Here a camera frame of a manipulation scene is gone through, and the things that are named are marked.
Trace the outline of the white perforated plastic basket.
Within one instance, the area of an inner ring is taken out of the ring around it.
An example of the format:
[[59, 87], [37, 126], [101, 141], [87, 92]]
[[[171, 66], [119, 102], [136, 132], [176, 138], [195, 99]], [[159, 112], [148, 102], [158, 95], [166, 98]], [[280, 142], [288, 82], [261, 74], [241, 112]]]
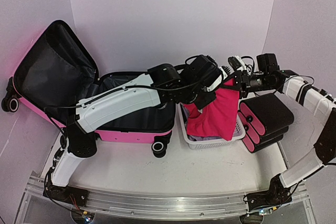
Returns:
[[224, 140], [222, 138], [214, 138], [211, 140], [202, 140], [202, 141], [192, 141], [186, 132], [186, 123], [185, 123], [186, 114], [184, 113], [182, 106], [177, 105], [176, 111], [179, 115], [179, 124], [182, 129], [183, 139], [188, 144], [189, 148], [192, 150], [220, 147], [220, 146], [225, 146], [228, 144], [233, 144], [235, 142], [242, 140], [246, 135], [246, 131], [243, 127], [243, 124], [239, 116], [237, 116], [235, 130], [233, 133], [233, 137], [230, 141]]

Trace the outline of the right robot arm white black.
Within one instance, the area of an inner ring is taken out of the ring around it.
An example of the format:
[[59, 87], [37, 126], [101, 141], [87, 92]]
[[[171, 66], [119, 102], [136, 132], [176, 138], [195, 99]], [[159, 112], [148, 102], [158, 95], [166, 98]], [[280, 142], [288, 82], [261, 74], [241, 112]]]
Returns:
[[288, 168], [270, 180], [267, 190], [244, 197], [249, 210], [287, 204], [300, 183], [335, 159], [335, 98], [316, 88], [312, 77], [280, 69], [274, 54], [259, 55], [251, 68], [239, 56], [228, 61], [240, 93], [238, 115], [247, 148], [312, 145], [301, 151], [302, 158], [291, 155]]

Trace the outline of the pink and black drawer organizer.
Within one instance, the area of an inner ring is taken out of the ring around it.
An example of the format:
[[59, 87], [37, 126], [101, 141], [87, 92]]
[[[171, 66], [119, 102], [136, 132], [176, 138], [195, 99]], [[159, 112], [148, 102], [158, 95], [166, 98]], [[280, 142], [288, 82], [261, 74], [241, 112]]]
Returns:
[[293, 113], [272, 93], [242, 100], [238, 116], [246, 132], [243, 143], [251, 153], [282, 140], [295, 120]]

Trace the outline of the pink hard-shell kids suitcase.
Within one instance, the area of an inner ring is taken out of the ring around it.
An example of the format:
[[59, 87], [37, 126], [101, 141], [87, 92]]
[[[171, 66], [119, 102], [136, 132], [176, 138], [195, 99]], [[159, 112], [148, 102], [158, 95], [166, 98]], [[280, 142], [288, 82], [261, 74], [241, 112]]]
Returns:
[[[46, 120], [65, 127], [68, 107], [125, 84], [138, 71], [99, 75], [94, 59], [62, 20], [52, 22], [30, 46], [6, 87], [5, 112], [24, 104]], [[148, 143], [155, 157], [165, 155], [175, 121], [175, 104], [146, 108], [115, 119], [96, 130], [103, 141]]]

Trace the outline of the red garment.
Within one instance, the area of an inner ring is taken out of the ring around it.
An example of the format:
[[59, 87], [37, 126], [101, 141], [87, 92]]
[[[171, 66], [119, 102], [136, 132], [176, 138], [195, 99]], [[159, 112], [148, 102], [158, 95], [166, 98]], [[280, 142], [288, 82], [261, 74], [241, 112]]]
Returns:
[[187, 114], [187, 117], [191, 111], [198, 110], [200, 113], [206, 113], [214, 120], [220, 130], [221, 138], [230, 141], [236, 126], [239, 92], [219, 88], [215, 91], [215, 94], [216, 99], [205, 108], [199, 110], [195, 104], [183, 104], [183, 111]]

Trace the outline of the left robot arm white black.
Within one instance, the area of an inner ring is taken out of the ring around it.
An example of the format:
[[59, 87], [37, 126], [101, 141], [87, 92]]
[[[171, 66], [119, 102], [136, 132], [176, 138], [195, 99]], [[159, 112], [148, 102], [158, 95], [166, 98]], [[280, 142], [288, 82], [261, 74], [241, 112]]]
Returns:
[[66, 145], [61, 148], [46, 175], [50, 193], [59, 201], [70, 197], [69, 180], [85, 159], [97, 152], [95, 131], [102, 125], [135, 111], [169, 102], [190, 104], [200, 95], [203, 108], [214, 101], [215, 90], [227, 76], [213, 58], [192, 56], [191, 63], [164, 63], [148, 69], [135, 79], [69, 106], [66, 127], [61, 129]]

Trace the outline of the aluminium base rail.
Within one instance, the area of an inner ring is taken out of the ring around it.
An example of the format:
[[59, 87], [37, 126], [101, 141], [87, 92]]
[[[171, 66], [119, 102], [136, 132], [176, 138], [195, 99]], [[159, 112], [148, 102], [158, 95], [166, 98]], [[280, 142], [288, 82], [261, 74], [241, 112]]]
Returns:
[[256, 207], [251, 194], [221, 194], [201, 196], [139, 195], [74, 186], [55, 187], [45, 194], [44, 179], [31, 175], [17, 211], [16, 221], [23, 221], [33, 207], [34, 198], [42, 206], [57, 211], [78, 210], [117, 217], [153, 220], [224, 219], [227, 217], [270, 214], [279, 206]]

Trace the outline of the lilac purple shirt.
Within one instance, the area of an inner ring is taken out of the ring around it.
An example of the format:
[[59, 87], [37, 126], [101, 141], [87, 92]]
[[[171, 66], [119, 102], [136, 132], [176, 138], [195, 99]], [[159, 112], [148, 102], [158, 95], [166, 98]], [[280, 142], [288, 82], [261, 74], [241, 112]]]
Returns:
[[196, 141], [221, 138], [221, 131], [214, 120], [206, 113], [200, 113], [198, 110], [188, 113], [186, 131]]

